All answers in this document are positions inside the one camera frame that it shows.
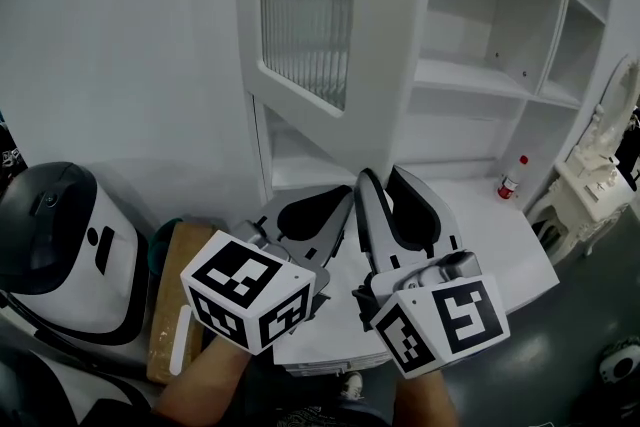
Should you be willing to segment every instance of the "black button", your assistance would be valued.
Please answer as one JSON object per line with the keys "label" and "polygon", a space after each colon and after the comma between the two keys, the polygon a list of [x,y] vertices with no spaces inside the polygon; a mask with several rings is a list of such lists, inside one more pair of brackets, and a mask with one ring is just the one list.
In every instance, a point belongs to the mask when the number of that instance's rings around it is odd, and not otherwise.
{"label": "black button", "polygon": [[613,368],[613,375],[620,379],[631,371],[631,367],[633,367],[633,360],[631,358],[624,358]]}
{"label": "black button", "polygon": [[98,232],[93,228],[89,228],[87,230],[87,239],[89,240],[89,244],[95,246],[98,243]]}
{"label": "black button", "polygon": [[53,207],[58,202],[58,195],[54,193],[48,194],[44,202],[48,207]]}

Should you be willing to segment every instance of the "brown box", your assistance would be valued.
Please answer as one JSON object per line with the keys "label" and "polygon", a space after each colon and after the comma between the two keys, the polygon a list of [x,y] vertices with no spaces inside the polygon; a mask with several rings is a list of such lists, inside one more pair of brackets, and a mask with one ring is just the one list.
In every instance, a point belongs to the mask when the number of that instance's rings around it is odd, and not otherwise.
{"label": "brown box", "polygon": [[[173,230],[151,327],[147,358],[147,378],[150,381],[167,384],[175,377],[169,370],[171,352],[180,310],[189,304],[184,295],[180,273],[215,232],[216,228],[213,226],[189,223],[178,223]],[[187,330],[183,369],[200,354],[202,330],[202,324],[192,316]]]}

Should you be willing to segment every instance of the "white wall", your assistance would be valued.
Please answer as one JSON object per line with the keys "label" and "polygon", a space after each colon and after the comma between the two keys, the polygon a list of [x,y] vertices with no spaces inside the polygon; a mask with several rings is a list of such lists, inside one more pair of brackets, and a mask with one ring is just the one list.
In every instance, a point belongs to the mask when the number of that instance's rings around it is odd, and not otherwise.
{"label": "white wall", "polygon": [[143,231],[259,207],[235,0],[0,0],[0,109],[28,165],[87,165]]}

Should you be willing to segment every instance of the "person's right arm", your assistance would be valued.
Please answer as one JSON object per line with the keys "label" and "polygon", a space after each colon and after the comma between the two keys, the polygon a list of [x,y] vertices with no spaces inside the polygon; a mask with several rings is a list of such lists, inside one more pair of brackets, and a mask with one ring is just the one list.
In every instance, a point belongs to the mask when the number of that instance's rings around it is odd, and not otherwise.
{"label": "person's right arm", "polygon": [[458,427],[442,372],[398,381],[393,426]]}

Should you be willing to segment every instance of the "teal object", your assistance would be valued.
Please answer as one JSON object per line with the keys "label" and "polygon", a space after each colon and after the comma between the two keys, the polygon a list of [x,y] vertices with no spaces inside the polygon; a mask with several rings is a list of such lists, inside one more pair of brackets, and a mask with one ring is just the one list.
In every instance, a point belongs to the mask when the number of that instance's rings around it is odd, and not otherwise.
{"label": "teal object", "polygon": [[160,229],[154,233],[149,242],[149,251],[147,252],[147,262],[149,264],[149,270],[156,276],[162,276],[162,269],[164,269],[164,262],[167,259],[167,253],[169,252],[169,243],[173,236],[173,229],[176,224],[182,222],[182,218],[176,217],[164,223]]}

